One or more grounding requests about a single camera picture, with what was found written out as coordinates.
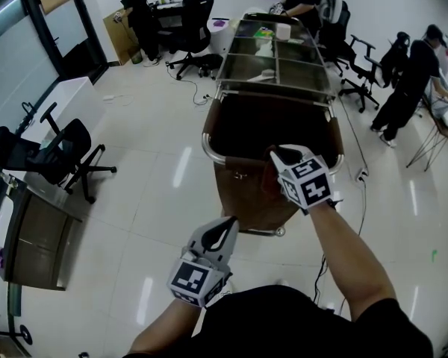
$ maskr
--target white floor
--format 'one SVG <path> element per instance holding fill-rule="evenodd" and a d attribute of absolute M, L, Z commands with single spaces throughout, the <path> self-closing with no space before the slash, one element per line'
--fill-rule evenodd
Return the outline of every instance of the white floor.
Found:
<path fill-rule="evenodd" d="M 330 74 L 340 89 L 339 78 Z M 351 72 L 346 76 L 356 80 Z M 195 69 L 186 78 L 199 84 L 197 100 L 214 95 L 210 78 L 199 79 Z M 94 134 L 94 143 L 107 147 L 100 164 L 116 165 L 118 173 L 93 176 L 93 206 L 78 199 L 76 190 L 72 207 L 84 223 L 71 240 L 67 290 L 23 288 L 16 326 L 31 331 L 34 357 L 76 357 L 82 351 L 92 358 L 122 357 L 172 300 L 165 284 L 190 234 L 220 216 L 213 165 L 200 145 L 208 105 L 194 106 L 194 85 L 172 80 L 161 62 L 155 68 L 111 68 L 96 89 L 126 95 L 103 103 L 107 114 Z M 383 104 L 390 90 L 374 94 Z M 356 98 L 343 102 L 370 169 L 361 236 L 387 269 L 403 310 L 439 351 L 448 337 L 448 145 L 430 171 L 423 172 L 423 161 L 406 169 L 430 120 L 414 117 L 392 150 L 369 131 L 373 106 L 359 114 Z M 353 177 L 363 162 L 338 100 L 335 112 L 346 152 L 335 192 L 344 199 L 340 213 L 358 230 L 363 200 Z M 180 177 L 176 169 L 189 150 Z M 283 278 L 313 297 L 322 257 L 313 225 L 298 213 L 286 228 L 283 238 L 239 235 L 231 259 L 237 290 Z M 340 306 L 342 295 L 329 273 L 320 290 L 321 306 Z"/>

